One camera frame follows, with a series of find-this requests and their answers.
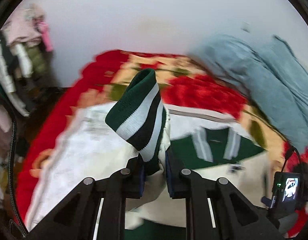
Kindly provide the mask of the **red floral blanket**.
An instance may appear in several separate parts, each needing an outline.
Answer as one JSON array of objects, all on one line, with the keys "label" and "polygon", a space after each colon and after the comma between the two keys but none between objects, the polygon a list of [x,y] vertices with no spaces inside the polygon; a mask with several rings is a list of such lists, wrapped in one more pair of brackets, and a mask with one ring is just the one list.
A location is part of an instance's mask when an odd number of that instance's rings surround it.
[{"label": "red floral blanket", "polygon": [[197,172],[207,179],[228,178],[255,205],[270,193],[287,144],[244,96],[186,56],[111,50],[83,68],[31,143],[16,188],[17,207],[28,230],[84,178],[108,178],[133,157],[131,146],[105,124],[105,115],[145,68],[155,71],[165,107],[179,107],[170,115],[170,138],[176,146],[200,126],[231,127],[264,149],[244,158],[238,171],[224,164]]}]

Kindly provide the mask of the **hanging clothes rack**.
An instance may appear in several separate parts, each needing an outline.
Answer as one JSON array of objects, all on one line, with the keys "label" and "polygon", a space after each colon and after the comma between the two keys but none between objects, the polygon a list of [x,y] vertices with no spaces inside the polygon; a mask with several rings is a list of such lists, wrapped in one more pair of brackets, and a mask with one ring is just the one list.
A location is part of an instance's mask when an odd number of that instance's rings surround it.
[{"label": "hanging clothes rack", "polygon": [[36,4],[16,9],[0,30],[0,85],[14,108],[29,116],[55,87],[53,45],[45,11]]}]

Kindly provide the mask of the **light blue quilt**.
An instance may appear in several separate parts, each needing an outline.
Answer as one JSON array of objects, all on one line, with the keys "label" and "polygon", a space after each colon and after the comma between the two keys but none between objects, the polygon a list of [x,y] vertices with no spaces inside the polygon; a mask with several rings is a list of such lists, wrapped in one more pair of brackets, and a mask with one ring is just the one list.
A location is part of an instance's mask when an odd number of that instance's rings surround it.
[{"label": "light blue quilt", "polygon": [[251,99],[289,143],[308,147],[308,73],[286,41],[274,35],[253,48],[229,35],[207,38],[189,57]]}]

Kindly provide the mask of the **green white varsity jacket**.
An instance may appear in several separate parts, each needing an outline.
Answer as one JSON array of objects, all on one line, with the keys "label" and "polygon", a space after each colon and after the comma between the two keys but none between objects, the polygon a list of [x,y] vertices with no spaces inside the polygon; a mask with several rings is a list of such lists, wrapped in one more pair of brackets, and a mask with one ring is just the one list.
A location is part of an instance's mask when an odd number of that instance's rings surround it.
[{"label": "green white varsity jacket", "polygon": [[[141,157],[144,163],[143,195],[139,199],[126,200],[125,227],[136,225],[141,218],[149,218],[186,228],[185,199],[172,199],[167,189],[165,153],[168,149],[186,168],[195,172],[198,168],[224,164],[238,171],[244,158],[254,157],[264,150],[242,138],[231,127],[208,129],[200,126],[189,133],[183,145],[176,146],[170,138],[170,115],[178,112],[179,107],[173,111],[165,107],[154,70],[144,69],[105,115],[105,124],[131,146],[131,158]],[[259,205],[253,205],[263,213]]]}]

